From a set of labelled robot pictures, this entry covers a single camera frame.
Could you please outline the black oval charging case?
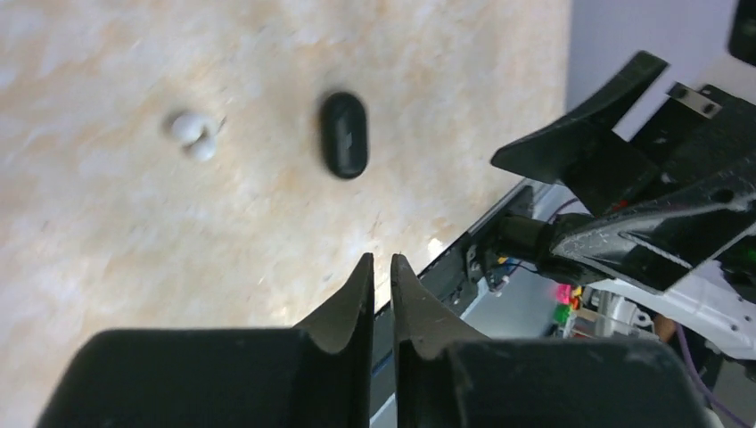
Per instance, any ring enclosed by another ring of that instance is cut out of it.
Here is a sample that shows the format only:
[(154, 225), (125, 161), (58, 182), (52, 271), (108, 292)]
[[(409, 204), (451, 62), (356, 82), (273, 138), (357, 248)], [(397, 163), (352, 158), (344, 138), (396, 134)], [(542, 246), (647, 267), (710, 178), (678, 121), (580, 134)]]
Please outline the black oval charging case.
[(328, 95), (319, 109), (320, 141), (328, 170), (340, 179), (359, 177), (369, 161), (368, 116), (350, 92)]

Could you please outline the white earbud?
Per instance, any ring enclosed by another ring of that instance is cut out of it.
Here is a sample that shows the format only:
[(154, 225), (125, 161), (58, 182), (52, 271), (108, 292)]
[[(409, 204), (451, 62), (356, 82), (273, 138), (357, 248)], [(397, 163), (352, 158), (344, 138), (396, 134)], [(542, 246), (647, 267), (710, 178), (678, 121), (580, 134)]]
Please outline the white earbud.
[(194, 111), (179, 113), (168, 126), (169, 133), (195, 161), (208, 161), (215, 156), (219, 130), (218, 121)]

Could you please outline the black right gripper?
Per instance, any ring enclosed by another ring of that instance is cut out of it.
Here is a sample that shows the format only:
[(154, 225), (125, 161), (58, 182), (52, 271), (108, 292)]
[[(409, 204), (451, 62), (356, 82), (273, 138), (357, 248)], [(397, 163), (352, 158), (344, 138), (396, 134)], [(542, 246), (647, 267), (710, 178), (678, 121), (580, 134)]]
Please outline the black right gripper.
[(647, 51), (583, 103), (499, 148), (498, 169), (562, 181), (594, 219), (551, 252), (650, 292), (717, 261), (735, 284), (755, 280), (755, 108), (675, 84), (630, 138), (616, 126), (669, 64)]

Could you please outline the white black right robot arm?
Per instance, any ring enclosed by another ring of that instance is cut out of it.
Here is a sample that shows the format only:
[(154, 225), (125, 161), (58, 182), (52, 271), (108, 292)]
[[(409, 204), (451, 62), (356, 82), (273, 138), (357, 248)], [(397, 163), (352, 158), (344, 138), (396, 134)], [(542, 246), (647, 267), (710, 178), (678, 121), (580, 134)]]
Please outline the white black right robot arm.
[(755, 108), (674, 85), (630, 140), (614, 126), (664, 72), (636, 53), (585, 102), (500, 148), (496, 168), (566, 186), (585, 207), (502, 218), (495, 246), (557, 282), (632, 300), (730, 358), (755, 361)]

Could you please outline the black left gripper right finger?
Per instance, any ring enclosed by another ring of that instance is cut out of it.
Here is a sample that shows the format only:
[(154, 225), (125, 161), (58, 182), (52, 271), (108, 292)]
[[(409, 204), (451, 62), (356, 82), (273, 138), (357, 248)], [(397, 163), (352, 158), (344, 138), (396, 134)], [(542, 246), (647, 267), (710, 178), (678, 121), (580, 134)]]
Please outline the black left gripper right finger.
[(677, 356), (644, 339), (493, 340), (390, 264), (401, 427), (705, 427)]

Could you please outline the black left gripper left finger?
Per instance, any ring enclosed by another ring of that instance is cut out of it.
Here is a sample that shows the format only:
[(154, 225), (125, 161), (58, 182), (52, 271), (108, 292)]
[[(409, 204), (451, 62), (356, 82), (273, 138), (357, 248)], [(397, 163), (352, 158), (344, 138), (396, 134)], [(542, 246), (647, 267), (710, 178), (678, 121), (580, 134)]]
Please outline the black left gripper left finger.
[(71, 360), (41, 427), (366, 427), (374, 258), (288, 328), (113, 329)]

